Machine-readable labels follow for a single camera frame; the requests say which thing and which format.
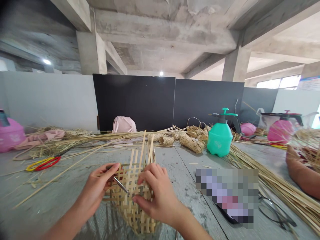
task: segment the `pink cloth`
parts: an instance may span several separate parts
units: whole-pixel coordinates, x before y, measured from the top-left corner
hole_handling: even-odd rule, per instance
[[[38,146],[48,140],[57,139],[61,140],[64,137],[65,131],[57,129],[57,130],[49,130],[42,134],[35,134],[27,137],[19,145],[15,146],[14,149],[16,150],[23,150],[28,149],[30,147]]]

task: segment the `gray table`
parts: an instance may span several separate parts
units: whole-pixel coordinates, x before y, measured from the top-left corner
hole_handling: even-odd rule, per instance
[[[285,151],[268,146],[237,144],[243,151],[264,164],[276,174],[295,185],[288,176],[285,163]],[[83,151],[72,149],[69,153]],[[0,178],[0,228],[10,238],[33,236],[34,232],[43,233],[53,225],[74,203],[81,192],[89,173],[98,165],[107,162],[129,162],[131,151],[106,148],[107,153],[96,153],[83,160],[74,168],[22,204],[12,208],[29,196],[35,189],[30,184],[22,185],[36,173],[19,172]],[[293,235],[282,230],[276,223],[268,220],[260,212],[255,230],[247,230],[240,224],[230,224],[220,213],[216,205],[206,196],[202,196],[195,186],[195,170],[210,166],[212,168],[233,168],[225,159],[207,152],[194,154],[181,146],[156,148],[157,163],[166,167],[177,197],[185,204],[213,239],[294,239]],[[24,169],[27,162],[10,161],[15,153],[0,154],[0,175]],[[60,172],[80,160],[80,155],[61,161],[56,167],[49,168],[42,176],[42,181],[49,181]],[[18,189],[9,196],[6,194]],[[318,239],[313,231],[303,223],[288,207],[272,195],[276,201],[297,223],[294,228],[301,239]],[[147,239],[174,239],[175,230],[162,224],[155,236]],[[98,211],[83,226],[76,239],[138,239],[118,213],[109,205],[100,205]]]

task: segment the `hand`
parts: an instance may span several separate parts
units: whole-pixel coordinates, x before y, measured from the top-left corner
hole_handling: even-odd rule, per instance
[[[107,166],[112,166],[112,168],[107,171]],[[83,217],[86,220],[97,211],[109,187],[107,182],[118,171],[119,166],[119,163],[108,163],[90,173],[86,185],[73,206],[74,208],[81,209]]]
[[[140,174],[138,185],[144,181],[150,184],[154,192],[153,201],[147,201],[139,195],[134,196],[132,200],[151,218],[176,228],[180,213],[188,211],[188,208],[177,199],[167,170],[161,168],[159,164],[151,163]]]

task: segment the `yellow scissors handle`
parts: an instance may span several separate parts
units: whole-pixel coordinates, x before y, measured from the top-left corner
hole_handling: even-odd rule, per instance
[[[283,149],[283,150],[287,150],[288,147],[286,146],[275,146],[275,145],[272,145],[273,147],[276,147],[276,148],[280,148],[280,149]]]
[[[32,163],[31,165],[29,165],[29,166],[26,168],[26,171],[27,171],[27,172],[32,172],[33,170],[36,169],[36,167],[33,167],[33,166],[36,166],[36,165],[38,165],[38,164],[40,164],[40,163],[48,162],[48,161],[50,161],[51,159],[53,159],[53,158],[52,158],[52,157],[51,157],[51,158],[46,158],[46,159],[40,160],[40,161],[38,161],[38,162]]]

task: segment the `black partition board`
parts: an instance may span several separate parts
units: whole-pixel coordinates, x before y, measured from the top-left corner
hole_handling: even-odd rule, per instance
[[[265,112],[272,112],[277,94],[278,89],[244,88],[242,101],[255,111],[242,102],[239,114],[240,122],[249,122],[258,126],[260,117],[256,114],[256,111],[263,108]]]
[[[190,117],[201,122],[216,123],[217,119],[209,113],[222,113],[222,108],[229,108],[228,113],[240,111],[244,83],[176,79],[173,124],[184,128]],[[189,125],[199,125],[196,119],[190,119]]]
[[[138,131],[172,126],[173,77],[93,75],[101,131],[110,131],[114,118],[130,117]]]

